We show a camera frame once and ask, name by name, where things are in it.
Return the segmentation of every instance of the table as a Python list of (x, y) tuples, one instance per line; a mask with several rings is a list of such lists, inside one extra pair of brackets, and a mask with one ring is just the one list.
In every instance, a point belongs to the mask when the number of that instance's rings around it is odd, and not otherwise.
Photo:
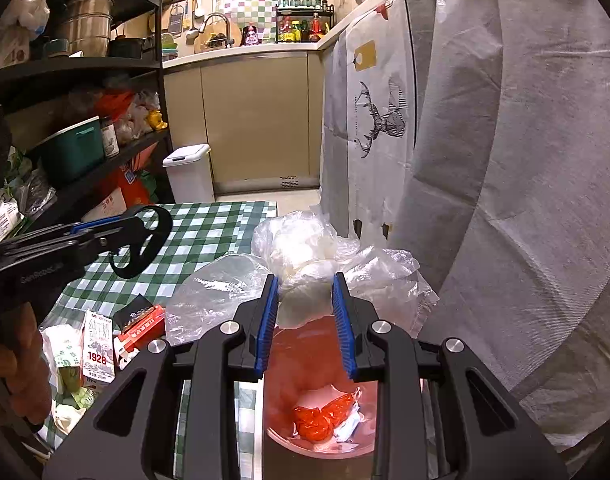
[[(56, 301), (41, 328), (56, 324), (70, 324), (80, 328), (86, 310), (111, 317), (138, 294), (153, 303), (166, 303), (176, 285), (192, 272), (226, 253), (248, 253), (255, 227), (265, 218), (276, 216), (275, 202), (216, 202), (211, 204), (163, 205), (172, 215), (173, 227), (165, 245), (154, 261), (136, 278), (123, 280), (110, 267), (107, 253), (86, 268), (85, 275), (69, 283)], [(141, 215), (147, 226), (154, 221), (154, 213)], [(182, 472), (184, 452), (184, 425), (189, 401), (191, 381), (185, 381), (182, 390), (181, 411), (174, 449), (174, 475)], [(57, 403), (63, 396), (56, 393), (52, 383), (52, 396)], [(254, 453), (254, 408), (257, 391), (255, 385), (237, 383), (236, 427), (238, 430), (241, 476), (252, 478)], [(39, 432), (47, 443), (57, 448), (66, 438), (54, 424), (51, 415)]]

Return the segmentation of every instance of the ventilation grille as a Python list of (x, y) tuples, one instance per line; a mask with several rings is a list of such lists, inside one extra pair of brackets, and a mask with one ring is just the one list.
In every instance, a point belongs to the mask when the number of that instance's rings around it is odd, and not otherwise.
[(297, 176), (282, 176), (280, 178), (281, 189), (294, 189), (295, 187), (298, 187)]

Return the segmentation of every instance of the kitchen faucet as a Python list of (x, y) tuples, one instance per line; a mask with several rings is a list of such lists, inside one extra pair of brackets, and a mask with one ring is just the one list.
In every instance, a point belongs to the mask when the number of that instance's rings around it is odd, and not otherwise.
[(208, 14), (207, 17), (205, 18), (205, 20), (202, 22), (202, 25), (198, 28), (198, 33), (202, 34), (205, 32), (205, 26), (207, 25), (207, 22), (213, 16), (218, 16), (218, 17), (222, 18), (223, 20), (225, 20), (226, 37), (227, 37), (225, 40), (225, 48), (230, 48), (232, 46), (232, 44), (234, 43), (234, 40), (231, 39), (231, 28), (229, 25), (229, 20), (227, 19), (227, 17), (224, 14), (221, 14), (220, 12), (212, 12), (211, 14)]

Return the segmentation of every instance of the silver screw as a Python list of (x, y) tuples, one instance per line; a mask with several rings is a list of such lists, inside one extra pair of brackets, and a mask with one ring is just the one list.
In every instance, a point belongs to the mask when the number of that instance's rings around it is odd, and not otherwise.
[(449, 350), (450, 352), (454, 352), (454, 354), (462, 352), (465, 349), (465, 345), (463, 344), (463, 342), (460, 339), (456, 339), (454, 337), (451, 339), (447, 339), (445, 346), (447, 347), (447, 350)]
[(152, 354), (160, 354), (165, 349), (165, 341), (162, 339), (154, 339), (150, 341), (147, 345), (147, 350), (152, 352)]
[(371, 324), (371, 329), (377, 334), (386, 334), (391, 330), (391, 325), (387, 321), (379, 319)]
[(231, 335), (238, 332), (240, 325), (235, 321), (226, 321), (220, 326), (220, 331), (223, 334)]

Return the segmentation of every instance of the white trash can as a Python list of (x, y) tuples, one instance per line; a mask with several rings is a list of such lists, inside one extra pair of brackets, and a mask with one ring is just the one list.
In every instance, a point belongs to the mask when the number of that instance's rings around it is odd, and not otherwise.
[(208, 144), (178, 148), (163, 161), (176, 203), (214, 202)]

